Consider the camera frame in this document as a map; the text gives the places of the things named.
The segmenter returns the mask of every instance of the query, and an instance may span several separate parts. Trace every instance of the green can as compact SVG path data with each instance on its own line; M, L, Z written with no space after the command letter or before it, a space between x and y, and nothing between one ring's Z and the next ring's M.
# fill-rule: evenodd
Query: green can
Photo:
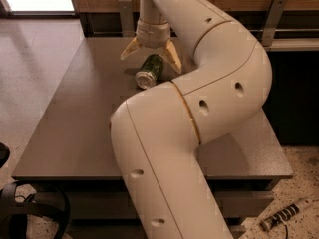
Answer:
M157 80L163 70L164 60L158 54L151 54L143 62L136 73L136 81L140 88L149 89L157 84Z

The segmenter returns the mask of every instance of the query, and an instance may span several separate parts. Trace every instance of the gray tabletop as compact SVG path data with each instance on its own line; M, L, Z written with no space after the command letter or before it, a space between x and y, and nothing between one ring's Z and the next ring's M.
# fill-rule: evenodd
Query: gray tabletop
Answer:
M109 118L122 101L140 91L135 73L152 52L145 49L120 61L120 53L129 41L83 41L12 174L15 179L121 178L113 155ZM191 60L178 41L175 43L185 69L191 70ZM162 77L175 77L168 65ZM234 132L201 146L197 154L208 178L292 175L263 110Z

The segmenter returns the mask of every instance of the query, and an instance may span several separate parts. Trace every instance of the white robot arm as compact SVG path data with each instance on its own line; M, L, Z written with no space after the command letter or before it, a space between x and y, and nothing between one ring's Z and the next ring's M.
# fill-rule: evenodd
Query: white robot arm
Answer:
M268 57L249 31L205 0L152 1L198 69L114 112L119 169L150 239L232 238L194 153L261 108L271 87Z

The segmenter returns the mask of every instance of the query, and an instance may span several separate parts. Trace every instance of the floor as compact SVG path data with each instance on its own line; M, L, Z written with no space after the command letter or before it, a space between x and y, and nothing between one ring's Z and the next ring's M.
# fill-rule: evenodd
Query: floor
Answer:
M0 19L0 141L11 149L0 169L0 188L12 181L12 170L83 39L77 20ZM294 177L275 187L275 200L258 218L244 222L241 239L285 238L283 225L265 233L258 224L298 198L319 199L319 146L283 148ZM287 222L289 238L317 239L318 224L319 201ZM52 238L55 229L52 222L32 217L28 236Z

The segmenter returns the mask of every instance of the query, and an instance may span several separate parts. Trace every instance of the gray floor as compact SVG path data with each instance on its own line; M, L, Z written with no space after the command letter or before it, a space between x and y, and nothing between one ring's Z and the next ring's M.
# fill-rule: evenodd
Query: gray floor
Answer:
M12 170L82 40L77 20L0 20L0 141L11 149L11 158L0 169L1 188L12 181ZM275 201L260 217L245 221L242 239L285 238L282 225L267 234L258 227L260 220L298 198L319 198L319 147L285 146L284 150L294 178L276 186ZM51 222L32 218L30 224L30 238L52 238ZM288 222L289 238L319 238L318 224L319 202L315 202Z

